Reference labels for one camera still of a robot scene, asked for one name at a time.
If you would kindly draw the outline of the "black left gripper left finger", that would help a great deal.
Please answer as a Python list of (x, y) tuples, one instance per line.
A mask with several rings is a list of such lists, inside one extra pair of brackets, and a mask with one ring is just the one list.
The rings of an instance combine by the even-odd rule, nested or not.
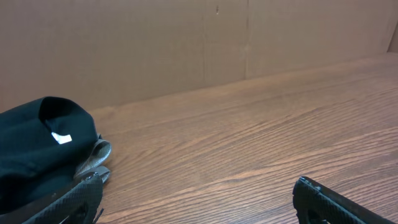
[(103, 181), (98, 174), (81, 180), (71, 190), (39, 211), (28, 224), (92, 224), (103, 196)]

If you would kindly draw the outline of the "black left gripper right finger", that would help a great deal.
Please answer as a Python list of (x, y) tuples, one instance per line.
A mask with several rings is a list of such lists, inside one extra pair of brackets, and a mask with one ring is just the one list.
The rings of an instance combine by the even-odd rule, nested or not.
[(300, 224), (394, 224), (306, 176), (294, 185), (293, 206)]

